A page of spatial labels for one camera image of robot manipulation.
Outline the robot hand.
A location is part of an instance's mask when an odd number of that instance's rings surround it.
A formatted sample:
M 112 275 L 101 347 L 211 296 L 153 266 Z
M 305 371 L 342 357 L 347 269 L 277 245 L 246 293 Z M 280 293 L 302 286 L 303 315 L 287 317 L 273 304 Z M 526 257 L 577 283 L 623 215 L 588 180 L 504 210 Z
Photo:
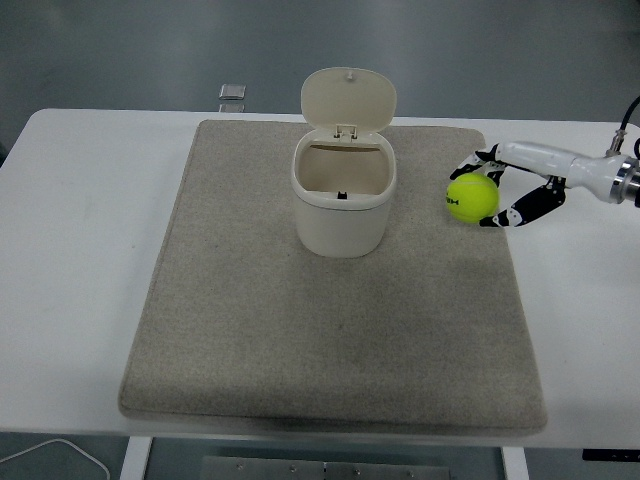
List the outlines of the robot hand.
M 546 182 L 505 210 L 482 218 L 483 227 L 519 227 L 529 224 L 565 201 L 567 189 L 582 187 L 611 204 L 625 200 L 639 204 L 639 161 L 621 153 L 591 158 L 531 142 L 504 142 L 489 151 L 476 151 L 450 175 L 481 172 L 495 184 L 508 167 L 536 174 Z

